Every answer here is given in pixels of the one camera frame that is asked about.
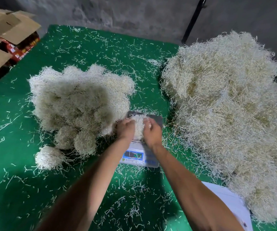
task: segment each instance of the person's right arm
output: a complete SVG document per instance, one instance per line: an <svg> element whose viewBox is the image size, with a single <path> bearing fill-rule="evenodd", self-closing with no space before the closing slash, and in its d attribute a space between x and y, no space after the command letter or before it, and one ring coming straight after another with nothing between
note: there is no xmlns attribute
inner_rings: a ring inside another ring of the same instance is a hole
<svg viewBox="0 0 277 231"><path fill-rule="evenodd" d="M162 129L156 121L146 118L144 124L144 140L160 162L193 231L244 231L225 203L162 146Z"/></svg>

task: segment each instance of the concrete wall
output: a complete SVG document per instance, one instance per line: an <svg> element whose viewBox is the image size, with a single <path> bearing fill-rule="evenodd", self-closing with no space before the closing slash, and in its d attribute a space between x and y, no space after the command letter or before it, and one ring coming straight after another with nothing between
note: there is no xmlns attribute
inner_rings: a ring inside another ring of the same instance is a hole
<svg viewBox="0 0 277 231"><path fill-rule="evenodd" d="M181 43L198 0L0 0L0 8L35 13L43 28L65 24ZM207 0L187 44L222 32L250 32L276 53L277 0Z"/></svg>

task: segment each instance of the green tabletop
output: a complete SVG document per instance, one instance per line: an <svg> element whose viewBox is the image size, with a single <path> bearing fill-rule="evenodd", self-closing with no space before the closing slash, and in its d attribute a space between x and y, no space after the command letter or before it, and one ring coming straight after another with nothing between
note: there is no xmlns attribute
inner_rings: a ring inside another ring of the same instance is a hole
<svg viewBox="0 0 277 231"><path fill-rule="evenodd" d="M56 198L97 159L77 160L62 171L35 168L34 154L43 144L51 144L52 136L39 130L27 79L44 66L62 71L75 65L87 70L97 63L117 74L127 72L136 81L132 109L169 118L169 100L159 87L159 64L177 49L170 43L88 28L50 26L40 43L0 80L0 231L33 230ZM170 137L168 147L177 159L194 171L198 163L191 151L182 148L168 127L163 134ZM196 173L201 180L214 182L206 171ZM92 223L91 230L98 229L191 230L161 168L124 164L118 165Z"/></svg>

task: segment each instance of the person's left hand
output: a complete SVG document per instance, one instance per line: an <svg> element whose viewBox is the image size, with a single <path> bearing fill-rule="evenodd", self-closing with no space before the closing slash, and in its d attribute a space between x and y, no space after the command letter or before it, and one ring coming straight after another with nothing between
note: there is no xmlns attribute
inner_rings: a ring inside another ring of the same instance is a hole
<svg viewBox="0 0 277 231"><path fill-rule="evenodd" d="M135 120L125 118L117 124L117 138L131 142L135 133Z"/></svg>

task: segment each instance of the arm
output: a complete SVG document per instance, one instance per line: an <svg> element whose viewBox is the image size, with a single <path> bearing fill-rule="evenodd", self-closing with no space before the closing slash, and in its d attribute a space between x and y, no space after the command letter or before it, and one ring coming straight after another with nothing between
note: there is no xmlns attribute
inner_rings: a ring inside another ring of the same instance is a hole
<svg viewBox="0 0 277 231"><path fill-rule="evenodd" d="M117 140L98 161L52 207L37 231L88 230L102 202L114 171L128 149L135 131L135 121L125 119L117 126Z"/></svg>
<svg viewBox="0 0 277 231"><path fill-rule="evenodd" d="M244 231L225 203L162 146L162 130L156 121L148 118L144 124L145 142L160 162L191 228Z"/></svg>

